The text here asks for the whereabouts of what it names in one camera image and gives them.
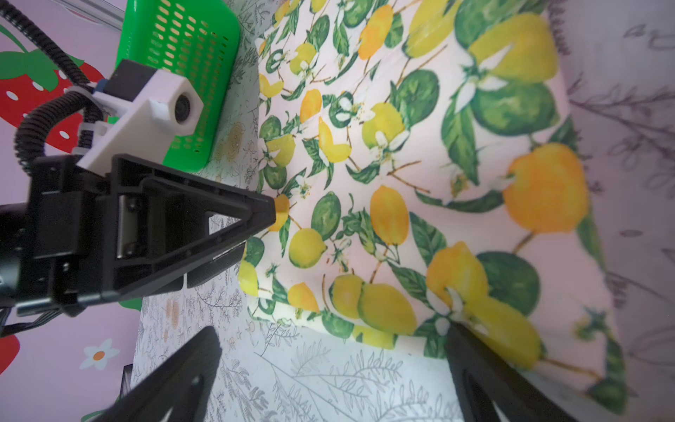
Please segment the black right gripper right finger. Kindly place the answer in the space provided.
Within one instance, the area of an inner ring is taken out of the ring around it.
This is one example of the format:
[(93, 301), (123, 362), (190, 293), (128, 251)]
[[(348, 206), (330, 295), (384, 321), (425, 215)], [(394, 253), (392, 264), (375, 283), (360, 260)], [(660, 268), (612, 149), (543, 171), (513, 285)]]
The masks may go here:
[(445, 349), (464, 420), (573, 420), (465, 326), (450, 326)]

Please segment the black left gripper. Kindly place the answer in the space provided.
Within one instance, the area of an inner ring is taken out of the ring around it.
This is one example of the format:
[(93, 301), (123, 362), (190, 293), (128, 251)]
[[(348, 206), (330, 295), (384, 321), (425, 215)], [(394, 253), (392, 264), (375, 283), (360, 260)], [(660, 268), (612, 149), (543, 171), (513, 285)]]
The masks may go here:
[(274, 199), (130, 155), (110, 180), (70, 155), (33, 163), (28, 198), (1, 207), (1, 305), (77, 316), (160, 288), (268, 229)]

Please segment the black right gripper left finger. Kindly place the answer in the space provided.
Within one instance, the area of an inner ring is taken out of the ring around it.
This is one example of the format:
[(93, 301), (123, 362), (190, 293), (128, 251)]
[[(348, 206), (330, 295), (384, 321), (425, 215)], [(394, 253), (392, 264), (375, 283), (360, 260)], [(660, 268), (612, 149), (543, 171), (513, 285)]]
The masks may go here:
[(205, 420), (222, 353), (216, 329), (203, 328), (98, 420)]

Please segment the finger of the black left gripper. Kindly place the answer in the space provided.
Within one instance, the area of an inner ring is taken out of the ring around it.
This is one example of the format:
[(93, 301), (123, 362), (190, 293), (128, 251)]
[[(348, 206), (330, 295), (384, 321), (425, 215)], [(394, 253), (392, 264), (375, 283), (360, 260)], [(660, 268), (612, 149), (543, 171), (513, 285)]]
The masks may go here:
[(215, 257), (206, 264), (175, 279), (158, 290), (158, 295), (179, 291), (183, 288), (196, 288), (238, 264), (244, 256), (245, 242)]

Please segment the lemon print skirt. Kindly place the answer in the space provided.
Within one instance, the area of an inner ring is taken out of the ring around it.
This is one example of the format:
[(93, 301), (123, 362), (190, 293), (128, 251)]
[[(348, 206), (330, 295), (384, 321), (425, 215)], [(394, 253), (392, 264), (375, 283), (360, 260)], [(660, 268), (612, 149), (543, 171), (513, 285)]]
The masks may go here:
[(544, 1), (282, 1), (258, 39), (250, 313), (441, 360), (466, 325), (523, 372), (629, 402)]

